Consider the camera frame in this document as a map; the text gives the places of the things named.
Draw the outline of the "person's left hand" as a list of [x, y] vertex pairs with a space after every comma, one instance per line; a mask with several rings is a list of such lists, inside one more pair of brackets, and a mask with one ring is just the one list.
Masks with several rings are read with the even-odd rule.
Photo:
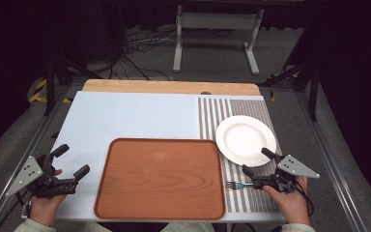
[[57, 195], [52, 198], [33, 196], [31, 199], [30, 219], [44, 226], [52, 227], [55, 223], [59, 206], [65, 198], [66, 195]]

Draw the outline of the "person's right hand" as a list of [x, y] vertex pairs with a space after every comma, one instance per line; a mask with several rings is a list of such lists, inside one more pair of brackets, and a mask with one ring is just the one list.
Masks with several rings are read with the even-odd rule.
[[288, 223], [310, 224], [307, 202], [299, 192], [283, 194], [270, 186], [264, 186], [263, 191], [277, 204]]

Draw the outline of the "metal fork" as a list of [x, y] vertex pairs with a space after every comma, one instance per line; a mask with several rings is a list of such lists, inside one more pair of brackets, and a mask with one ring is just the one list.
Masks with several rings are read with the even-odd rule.
[[227, 182], [225, 187], [228, 189], [244, 189], [244, 188], [252, 188], [252, 183], [243, 183], [243, 182]]

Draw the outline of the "white round plate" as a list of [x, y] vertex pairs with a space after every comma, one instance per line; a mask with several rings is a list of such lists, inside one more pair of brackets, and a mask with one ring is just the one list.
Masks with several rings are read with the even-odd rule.
[[215, 131], [219, 151], [231, 162], [250, 167], [271, 161], [263, 148], [276, 151], [276, 138], [271, 129], [253, 117], [237, 115], [222, 121]]

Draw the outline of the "black tripod stand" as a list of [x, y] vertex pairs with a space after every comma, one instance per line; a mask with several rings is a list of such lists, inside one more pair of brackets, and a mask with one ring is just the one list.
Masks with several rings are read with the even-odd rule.
[[271, 74], [266, 81], [258, 83], [258, 86], [274, 87], [278, 82], [287, 80], [294, 75], [296, 77], [291, 82], [291, 88], [294, 92], [302, 92], [307, 85], [310, 85], [307, 110], [311, 119], [316, 122], [316, 104], [319, 85], [319, 73], [316, 60], [299, 64], [280, 74]]
[[68, 68], [72, 67], [82, 73], [84, 76], [100, 79], [100, 76], [94, 72], [83, 68], [67, 57], [61, 55], [50, 55], [46, 61], [45, 79], [46, 79], [46, 110], [44, 115], [48, 116], [54, 109], [55, 100], [55, 78], [58, 78], [62, 85], [71, 84], [71, 76]]

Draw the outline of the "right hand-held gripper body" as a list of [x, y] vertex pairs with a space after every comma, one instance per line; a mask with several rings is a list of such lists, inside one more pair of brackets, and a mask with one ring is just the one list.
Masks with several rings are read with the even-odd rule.
[[300, 162], [291, 155], [280, 156], [268, 154], [269, 158], [275, 160], [276, 168], [269, 176], [252, 175], [252, 183], [255, 189], [262, 189], [263, 186], [270, 186], [278, 192], [292, 192], [296, 186], [298, 176], [319, 179], [320, 175]]

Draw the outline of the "pale blue table mat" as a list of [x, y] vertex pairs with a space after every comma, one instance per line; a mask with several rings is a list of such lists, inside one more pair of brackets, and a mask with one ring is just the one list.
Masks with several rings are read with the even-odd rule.
[[78, 182], [75, 194], [68, 196], [58, 211], [60, 219], [82, 221], [273, 221], [281, 214], [261, 190], [225, 187], [225, 215], [218, 220], [108, 220], [95, 215], [110, 144], [118, 138], [200, 139], [197, 137], [196, 100], [215, 95], [142, 94], [80, 91], [74, 97], [65, 122], [55, 141], [70, 148], [53, 162], [69, 178], [88, 164], [89, 173]]

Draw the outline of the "white metal stand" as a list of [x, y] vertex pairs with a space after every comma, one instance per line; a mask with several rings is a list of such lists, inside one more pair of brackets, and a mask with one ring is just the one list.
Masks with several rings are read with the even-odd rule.
[[184, 29], [223, 29], [250, 31], [250, 39], [243, 44], [248, 65], [253, 75], [260, 73], [253, 52], [260, 25], [264, 16], [264, 10], [256, 14], [215, 14], [215, 13], [188, 13], [178, 6], [176, 16], [176, 46], [173, 60], [173, 72], [179, 73], [182, 66]]

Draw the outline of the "aluminium frame rail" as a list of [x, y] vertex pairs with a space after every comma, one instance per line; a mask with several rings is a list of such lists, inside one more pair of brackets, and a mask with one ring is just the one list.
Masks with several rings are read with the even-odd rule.
[[11, 231], [22, 221], [20, 199], [8, 197], [6, 191], [27, 158], [51, 150], [52, 134], [60, 129], [69, 108], [64, 98], [73, 94], [69, 86], [57, 88], [50, 111], [44, 103], [32, 103], [0, 139], [0, 232]]
[[367, 232], [365, 223], [360, 216], [354, 198], [351, 195], [350, 189], [341, 171], [336, 165], [332, 153], [328, 147], [328, 143], [318, 125], [308, 112], [308, 102], [305, 95], [301, 92], [296, 92], [295, 97], [300, 105], [300, 110], [304, 114], [305, 121], [310, 128], [313, 137], [318, 144], [320, 157], [328, 176], [332, 182], [333, 188], [338, 196], [345, 215], [354, 232]]

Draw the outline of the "grey striped placemat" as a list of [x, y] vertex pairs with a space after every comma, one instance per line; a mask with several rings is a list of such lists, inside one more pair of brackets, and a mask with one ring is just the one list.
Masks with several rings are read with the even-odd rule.
[[[219, 124], [225, 119], [237, 115], [258, 119], [271, 129], [276, 138], [266, 103], [261, 97], [255, 97], [253, 99], [225, 99], [219, 96], [212, 98], [200, 97], [196, 100], [196, 109], [197, 137], [200, 139], [210, 139], [215, 142], [215, 131]], [[280, 147], [276, 138], [276, 151], [274, 153], [278, 153], [279, 151]], [[231, 162], [221, 152], [220, 162], [222, 177], [225, 182], [248, 183], [250, 181], [243, 174], [243, 165]], [[250, 168], [256, 175], [269, 176], [274, 172], [276, 164], [271, 160], [262, 166]]]

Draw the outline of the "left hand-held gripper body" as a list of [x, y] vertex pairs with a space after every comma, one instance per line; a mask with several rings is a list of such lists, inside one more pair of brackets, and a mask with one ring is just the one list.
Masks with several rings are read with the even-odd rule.
[[12, 196], [22, 189], [27, 189], [38, 198], [75, 194], [75, 179], [59, 180], [55, 176], [55, 168], [52, 166], [52, 162], [53, 156], [51, 155], [29, 157], [6, 191], [5, 196]]

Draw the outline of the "yellow black hazard tape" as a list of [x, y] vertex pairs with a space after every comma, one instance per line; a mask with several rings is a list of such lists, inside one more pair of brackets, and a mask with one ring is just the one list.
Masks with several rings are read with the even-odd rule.
[[43, 78], [37, 85], [32, 96], [29, 98], [29, 102], [47, 102], [47, 97], [42, 96], [42, 90], [46, 86], [46, 79]]

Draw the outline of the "brown wooden tray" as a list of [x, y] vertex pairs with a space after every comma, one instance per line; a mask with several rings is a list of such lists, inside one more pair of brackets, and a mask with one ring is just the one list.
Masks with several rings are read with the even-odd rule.
[[108, 149], [95, 215], [108, 220], [218, 220], [226, 211], [211, 140], [118, 138]]

